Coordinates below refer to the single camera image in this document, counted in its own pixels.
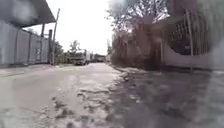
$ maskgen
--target overcast sky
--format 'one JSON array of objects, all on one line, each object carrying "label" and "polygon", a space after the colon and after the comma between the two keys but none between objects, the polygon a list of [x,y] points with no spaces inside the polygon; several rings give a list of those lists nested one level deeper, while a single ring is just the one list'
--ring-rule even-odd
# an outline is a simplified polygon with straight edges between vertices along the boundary
[{"label": "overcast sky", "polygon": [[[81,48],[94,53],[107,53],[107,39],[111,39],[112,28],[106,20],[109,0],[47,0],[51,11],[56,17],[58,8],[61,13],[58,22],[56,40],[69,49],[73,40],[78,40]],[[38,33],[41,26],[33,27]],[[53,24],[46,26],[45,33]]]}]

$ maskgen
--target road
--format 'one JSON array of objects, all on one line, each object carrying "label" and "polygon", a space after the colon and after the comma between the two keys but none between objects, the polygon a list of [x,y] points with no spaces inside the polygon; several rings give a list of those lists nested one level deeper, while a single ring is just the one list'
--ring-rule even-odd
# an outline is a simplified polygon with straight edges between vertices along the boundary
[{"label": "road", "polygon": [[224,73],[0,70],[0,128],[221,128]]},{"label": "road", "polygon": [[15,70],[0,77],[0,128],[35,126],[36,118],[52,97],[73,87],[109,84],[119,74],[105,64],[31,69],[22,73],[17,71],[22,69]]}]

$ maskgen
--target asphalt road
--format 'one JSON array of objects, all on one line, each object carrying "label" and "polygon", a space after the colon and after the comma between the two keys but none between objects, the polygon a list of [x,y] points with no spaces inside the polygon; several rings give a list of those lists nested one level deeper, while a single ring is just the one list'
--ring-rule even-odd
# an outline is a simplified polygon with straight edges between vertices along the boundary
[{"label": "asphalt road", "polygon": [[224,73],[0,70],[0,128],[222,128]]},{"label": "asphalt road", "polygon": [[108,84],[119,75],[106,64],[28,67],[8,72],[0,77],[0,128],[36,128],[52,98],[73,87]]}]

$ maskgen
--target roof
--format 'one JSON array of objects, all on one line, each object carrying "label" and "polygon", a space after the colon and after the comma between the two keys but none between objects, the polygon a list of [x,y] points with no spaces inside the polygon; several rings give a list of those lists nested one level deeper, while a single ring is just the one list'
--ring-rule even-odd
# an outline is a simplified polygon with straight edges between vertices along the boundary
[{"label": "roof", "polygon": [[0,19],[16,27],[55,22],[46,0],[0,0]]}]

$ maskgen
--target vegetation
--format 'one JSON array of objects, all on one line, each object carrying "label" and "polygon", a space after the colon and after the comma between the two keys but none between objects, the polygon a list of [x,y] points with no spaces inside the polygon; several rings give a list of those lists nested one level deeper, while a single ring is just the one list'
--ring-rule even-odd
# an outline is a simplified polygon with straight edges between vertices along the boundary
[{"label": "vegetation", "polygon": [[123,0],[110,3],[114,28],[112,63],[157,68],[159,43],[151,24],[167,14],[165,0]]}]

